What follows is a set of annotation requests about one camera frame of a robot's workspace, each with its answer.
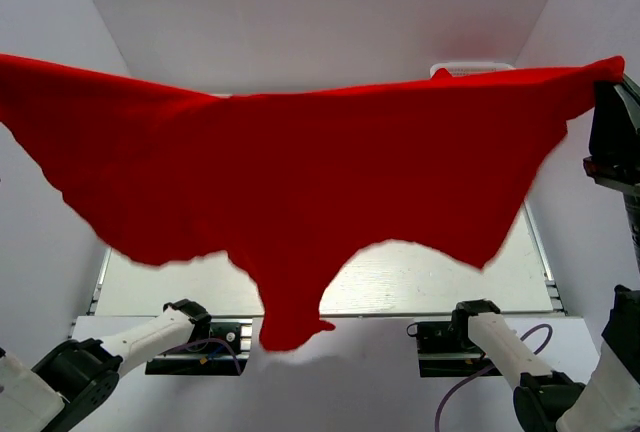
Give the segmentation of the red t shirt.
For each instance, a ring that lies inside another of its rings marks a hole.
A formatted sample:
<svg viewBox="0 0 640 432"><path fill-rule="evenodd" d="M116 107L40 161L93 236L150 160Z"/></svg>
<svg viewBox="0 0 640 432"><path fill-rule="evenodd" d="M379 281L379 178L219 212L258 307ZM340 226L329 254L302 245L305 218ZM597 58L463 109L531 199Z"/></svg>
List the red t shirt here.
<svg viewBox="0 0 640 432"><path fill-rule="evenodd" d="M269 351L331 324L360 250L417 243L482 268L613 56L296 94L216 97L13 55L1 121L106 244L161 266L224 252L256 284Z"/></svg>

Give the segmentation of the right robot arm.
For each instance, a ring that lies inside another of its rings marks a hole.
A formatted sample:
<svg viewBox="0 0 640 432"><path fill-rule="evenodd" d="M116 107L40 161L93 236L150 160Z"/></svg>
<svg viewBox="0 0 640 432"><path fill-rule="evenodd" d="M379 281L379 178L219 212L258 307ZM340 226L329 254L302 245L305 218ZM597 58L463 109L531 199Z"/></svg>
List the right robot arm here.
<svg viewBox="0 0 640 432"><path fill-rule="evenodd" d="M624 77L595 88L587 176L617 190L632 240L639 240L639 86ZM596 368L587 383L553 369L508 327L491 301L460 302L451 336L461 349L477 348L512 390L524 431L636 431L639 428L639 293L614 289Z"/></svg>

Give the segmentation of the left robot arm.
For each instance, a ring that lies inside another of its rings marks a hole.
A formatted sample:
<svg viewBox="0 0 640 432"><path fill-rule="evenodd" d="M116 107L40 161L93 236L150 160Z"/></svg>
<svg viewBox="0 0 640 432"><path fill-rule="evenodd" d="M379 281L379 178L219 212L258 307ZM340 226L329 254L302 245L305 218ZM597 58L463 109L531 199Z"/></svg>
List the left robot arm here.
<svg viewBox="0 0 640 432"><path fill-rule="evenodd" d="M211 339L211 316L194 301L167 303L163 312L119 334L69 339L35 366L1 351L1 429L70 431L100 408L120 379L156 356Z"/></svg>

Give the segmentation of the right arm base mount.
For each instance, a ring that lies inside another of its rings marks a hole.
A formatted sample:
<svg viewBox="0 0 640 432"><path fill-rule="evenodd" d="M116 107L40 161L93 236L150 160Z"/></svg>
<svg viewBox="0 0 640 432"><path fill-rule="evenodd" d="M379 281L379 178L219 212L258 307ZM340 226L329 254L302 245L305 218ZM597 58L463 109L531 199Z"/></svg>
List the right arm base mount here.
<svg viewBox="0 0 640 432"><path fill-rule="evenodd" d="M460 339L447 321L413 322L406 333L415 340L421 378L467 378L485 368L486 376L501 376L486 354Z"/></svg>

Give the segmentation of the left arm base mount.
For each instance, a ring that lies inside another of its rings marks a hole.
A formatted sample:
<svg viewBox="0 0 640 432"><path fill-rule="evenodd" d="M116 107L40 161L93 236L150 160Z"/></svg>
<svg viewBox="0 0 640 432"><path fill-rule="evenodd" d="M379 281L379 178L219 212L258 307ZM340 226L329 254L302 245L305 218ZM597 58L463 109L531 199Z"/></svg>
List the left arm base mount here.
<svg viewBox="0 0 640 432"><path fill-rule="evenodd" d="M212 321L195 332L188 345L156 356L145 366L148 376L236 377L247 365L252 343L252 321Z"/></svg>

